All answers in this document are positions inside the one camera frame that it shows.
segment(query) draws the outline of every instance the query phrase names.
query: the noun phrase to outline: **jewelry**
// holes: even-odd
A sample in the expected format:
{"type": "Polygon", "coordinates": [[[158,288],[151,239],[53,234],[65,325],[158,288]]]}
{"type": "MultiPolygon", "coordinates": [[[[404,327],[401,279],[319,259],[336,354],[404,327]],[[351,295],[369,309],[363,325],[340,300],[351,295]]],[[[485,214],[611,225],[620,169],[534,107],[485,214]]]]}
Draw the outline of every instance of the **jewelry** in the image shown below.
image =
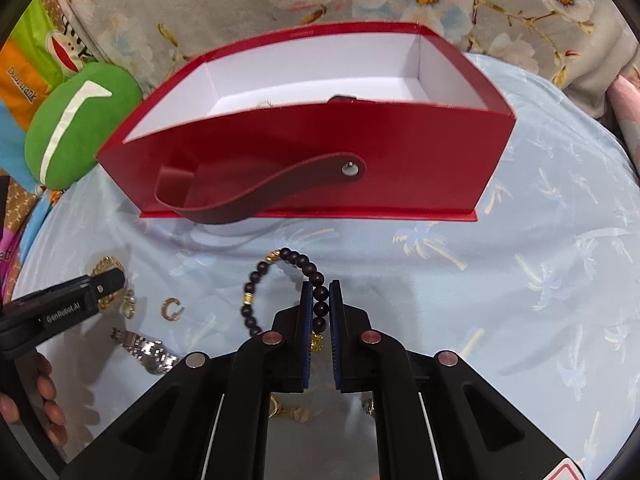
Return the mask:
{"type": "Polygon", "coordinates": [[[322,350],[322,334],[316,334],[315,332],[311,333],[311,351],[319,352],[322,350]]]}
{"type": "MultiPolygon", "coordinates": [[[[113,256],[105,256],[96,264],[91,275],[96,276],[97,274],[101,274],[110,269],[120,269],[124,272],[124,267],[118,260],[116,260],[116,258],[113,256]]],[[[100,300],[98,300],[98,310],[102,312],[109,308],[117,293],[118,291],[113,292],[104,298],[100,298],[100,300]]],[[[136,297],[133,294],[132,288],[129,288],[124,292],[124,302],[120,307],[120,313],[127,319],[131,319],[136,315],[136,297]]]]}
{"type": "MultiPolygon", "coordinates": [[[[114,268],[120,269],[122,272],[124,272],[124,267],[118,260],[116,260],[112,256],[105,256],[96,264],[96,266],[94,267],[94,270],[92,270],[91,272],[91,276],[102,274],[103,272],[106,272],[107,270],[114,269],[114,268]]],[[[111,301],[113,301],[113,299],[116,297],[116,294],[117,294],[117,291],[112,292],[108,296],[100,298],[100,300],[98,300],[98,310],[100,312],[102,312],[103,310],[106,310],[110,306],[111,301]]]]}
{"type": "Polygon", "coordinates": [[[167,298],[166,300],[164,300],[162,302],[162,305],[160,306],[160,312],[162,313],[162,317],[164,317],[167,321],[178,321],[180,319],[180,315],[184,312],[184,307],[178,310],[178,312],[169,314],[168,308],[169,308],[169,305],[171,304],[176,304],[177,306],[180,306],[180,300],[178,300],[177,298],[167,298]]]}
{"type": "Polygon", "coordinates": [[[129,330],[111,331],[111,338],[133,355],[145,370],[153,375],[162,375],[173,368],[181,357],[167,349],[162,341],[130,332],[129,330]]]}
{"type": "Polygon", "coordinates": [[[311,411],[302,406],[285,406],[275,395],[269,396],[269,418],[287,413],[296,422],[306,422],[311,418],[311,411]]]}
{"type": "Polygon", "coordinates": [[[376,409],[375,409],[375,407],[373,405],[373,398],[372,397],[368,397],[367,399],[364,399],[362,401],[362,411],[365,412],[367,415],[370,415],[373,418],[375,418],[376,409]]]}
{"type": "Polygon", "coordinates": [[[292,251],[288,247],[283,247],[268,254],[263,261],[258,262],[255,267],[256,270],[249,274],[249,282],[244,284],[244,301],[240,309],[240,313],[242,317],[244,317],[244,326],[249,329],[251,337],[262,332],[262,328],[258,326],[258,322],[254,317],[253,304],[255,286],[260,283],[262,277],[269,272],[270,265],[277,260],[289,262],[291,265],[300,268],[302,274],[308,277],[309,283],[314,286],[314,299],[317,303],[314,305],[316,317],[311,325],[311,330],[312,336],[320,335],[320,338],[312,339],[312,351],[318,351],[322,348],[320,345],[321,333],[326,329],[326,319],[324,316],[329,313],[329,306],[326,304],[326,300],[329,298],[329,291],[322,285],[324,283],[324,276],[321,272],[318,272],[318,268],[309,261],[309,257],[306,256],[306,254],[292,251]]]}

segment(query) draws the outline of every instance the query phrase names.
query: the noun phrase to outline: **wristwatch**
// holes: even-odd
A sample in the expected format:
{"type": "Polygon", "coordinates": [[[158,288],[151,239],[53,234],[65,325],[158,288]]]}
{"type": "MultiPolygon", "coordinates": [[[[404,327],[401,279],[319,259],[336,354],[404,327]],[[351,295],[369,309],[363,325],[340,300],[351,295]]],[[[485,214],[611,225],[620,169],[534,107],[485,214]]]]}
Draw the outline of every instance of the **wristwatch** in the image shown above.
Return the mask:
{"type": "Polygon", "coordinates": [[[140,361],[147,372],[153,375],[167,373],[181,359],[164,346],[162,341],[129,330],[114,328],[111,332],[111,338],[120,343],[129,354],[140,361]]]}

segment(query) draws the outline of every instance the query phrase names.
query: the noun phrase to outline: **green pillow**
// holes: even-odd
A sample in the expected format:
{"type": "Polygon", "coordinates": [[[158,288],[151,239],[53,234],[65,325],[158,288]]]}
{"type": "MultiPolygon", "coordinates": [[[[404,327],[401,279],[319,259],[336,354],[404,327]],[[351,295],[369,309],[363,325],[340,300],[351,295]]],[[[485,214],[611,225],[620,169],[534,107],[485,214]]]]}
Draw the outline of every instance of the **green pillow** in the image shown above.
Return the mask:
{"type": "Polygon", "coordinates": [[[89,63],[35,113],[24,142],[31,174],[49,189],[71,186],[94,167],[95,153],[141,101],[125,70],[89,63]]]}

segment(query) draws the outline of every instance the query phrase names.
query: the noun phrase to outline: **human hand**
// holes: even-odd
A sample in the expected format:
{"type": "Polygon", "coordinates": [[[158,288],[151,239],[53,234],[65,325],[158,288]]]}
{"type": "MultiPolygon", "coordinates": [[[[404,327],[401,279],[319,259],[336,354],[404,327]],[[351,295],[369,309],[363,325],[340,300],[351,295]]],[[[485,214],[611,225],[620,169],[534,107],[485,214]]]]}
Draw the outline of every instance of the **human hand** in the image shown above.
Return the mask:
{"type": "MultiPolygon", "coordinates": [[[[56,446],[64,446],[68,440],[65,429],[65,414],[60,407],[53,402],[57,396],[56,386],[49,377],[51,374],[51,363],[46,357],[38,354],[38,392],[44,399],[44,411],[51,422],[50,426],[45,429],[47,436],[56,446]]],[[[9,424],[16,423],[20,420],[20,413],[15,402],[0,393],[0,416],[9,424]]]]}

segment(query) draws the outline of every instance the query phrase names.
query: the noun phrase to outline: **red gift box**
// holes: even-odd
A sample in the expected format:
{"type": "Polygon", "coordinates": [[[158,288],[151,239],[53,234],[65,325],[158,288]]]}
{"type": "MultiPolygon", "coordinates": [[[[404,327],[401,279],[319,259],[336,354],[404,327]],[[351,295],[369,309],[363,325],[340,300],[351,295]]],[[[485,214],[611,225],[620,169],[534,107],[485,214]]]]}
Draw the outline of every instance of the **red gift box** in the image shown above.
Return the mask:
{"type": "Polygon", "coordinates": [[[514,123],[425,27],[313,25],[192,60],[97,157],[147,217],[471,221],[514,123]]]}

